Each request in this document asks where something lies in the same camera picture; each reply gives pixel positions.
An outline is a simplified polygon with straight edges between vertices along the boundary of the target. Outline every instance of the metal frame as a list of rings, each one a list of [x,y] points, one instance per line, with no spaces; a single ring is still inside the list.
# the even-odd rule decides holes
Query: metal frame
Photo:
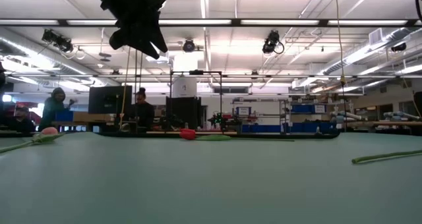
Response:
[[[0,18],[0,26],[13,27],[66,27],[115,28],[115,19],[57,19],[57,18]],[[161,19],[160,27],[318,27],[337,28],[337,19],[310,18],[174,18]],[[419,19],[341,19],[341,28],[401,28],[422,27]]]
[[[222,71],[202,71],[202,70],[198,70],[198,71],[193,71],[193,72],[197,72],[200,74],[195,74],[189,71],[170,71],[170,105],[169,105],[169,110],[170,111],[166,111],[167,114],[167,129],[170,129],[170,120],[169,120],[169,115],[172,113],[173,111],[173,102],[171,101],[171,99],[173,98],[173,75],[175,73],[181,73],[181,76],[188,76],[185,75],[185,73],[189,73],[189,76],[203,76],[203,74],[208,74],[210,77],[213,77],[213,74],[219,74],[220,75],[220,114],[223,115],[223,72]]]
[[[110,74],[66,74],[66,75],[58,75],[58,74],[18,74],[14,73],[13,76],[25,76],[25,77],[40,77],[40,78],[85,78],[85,77],[94,77],[94,78],[125,78],[125,75],[110,75]],[[189,75],[185,74],[186,77],[197,77],[197,78],[212,78],[211,74],[209,75]],[[140,77],[140,75],[129,74],[127,78],[135,78]],[[144,74],[142,75],[143,78],[171,78],[171,74]],[[222,78],[338,78],[340,75],[316,75],[316,74],[265,74],[265,75],[238,75],[238,74],[221,74]],[[405,74],[405,75],[345,75],[345,78],[354,78],[354,79],[400,79],[400,78],[407,78],[407,79],[422,79],[422,75],[418,74]]]

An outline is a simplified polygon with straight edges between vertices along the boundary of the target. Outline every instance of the hanging wire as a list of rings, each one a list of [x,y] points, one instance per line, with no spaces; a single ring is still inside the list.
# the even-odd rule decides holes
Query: hanging wire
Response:
[[[342,76],[340,77],[340,83],[342,84],[344,119],[346,120],[346,127],[344,128],[344,132],[347,132],[347,108],[346,108],[346,97],[344,95],[344,85],[346,85],[346,78],[344,76],[342,31],[340,30],[340,8],[338,6],[338,0],[336,0],[336,10],[337,10],[338,41],[340,43],[340,57],[341,57],[341,62],[342,62]]]
[[[123,113],[125,112],[125,101],[126,101],[126,87],[127,87],[127,74],[129,72],[129,59],[131,58],[131,48],[129,47],[129,52],[127,53],[127,64],[126,64],[126,76],[125,76],[125,89],[123,89],[123,104],[121,106],[121,113],[120,113],[120,125],[119,128],[121,130],[123,126]]]
[[[138,74],[138,50],[136,50],[135,53],[136,53],[135,54],[135,86],[133,87],[135,89],[135,93],[133,94],[133,97],[135,99],[134,100],[135,101],[135,132],[136,134],[138,134],[138,108],[136,106],[136,93],[137,93],[136,89],[138,88],[136,86],[136,81],[137,81],[136,75]]]

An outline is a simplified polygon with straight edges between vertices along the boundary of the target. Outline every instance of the person in hoodie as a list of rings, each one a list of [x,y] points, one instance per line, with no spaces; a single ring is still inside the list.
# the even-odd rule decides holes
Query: person in hoodie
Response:
[[[65,108],[63,103],[66,99],[65,91],[61,88],[56,88],[51,93],[51,97],[47,98],[44,102],[44,110],[42,112],[42,118],[38,131],[42,131],[45,128],[53,126],[52,123],[55,119],[55,114],[59,111],[68,109],[75,101],[70,100],[69,106]]]
[[[0,115],[3,114],[3,86],[6,84],[5,69],[0,61]]]

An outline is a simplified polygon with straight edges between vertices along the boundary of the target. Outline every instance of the person with hair bun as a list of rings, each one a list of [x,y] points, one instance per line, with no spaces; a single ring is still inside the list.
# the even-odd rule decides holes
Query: person with hair bun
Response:
[[[139,88],[136,93],[136,101],[131,113],[130,118],[138,121],[138,126],[145,127],[147,130],[151,129],[152,123],[154,122],[154,106],[146,102],[145,88]]]

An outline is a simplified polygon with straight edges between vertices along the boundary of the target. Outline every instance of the white cylinder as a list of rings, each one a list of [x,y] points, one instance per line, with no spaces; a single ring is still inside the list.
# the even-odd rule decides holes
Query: white cylinder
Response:
[[[198,69],[198,59],[190,53],[176,55],[174,58],[173,70],[174,71],[190,71]],[[174,98],[187,98],[196,96],[196,78],[184,77],[183,75],[175,74],[173,81],[173,97]]]
[[[173,83],[173,97],[186,98],[196,96],[196,78],[180,77]]]

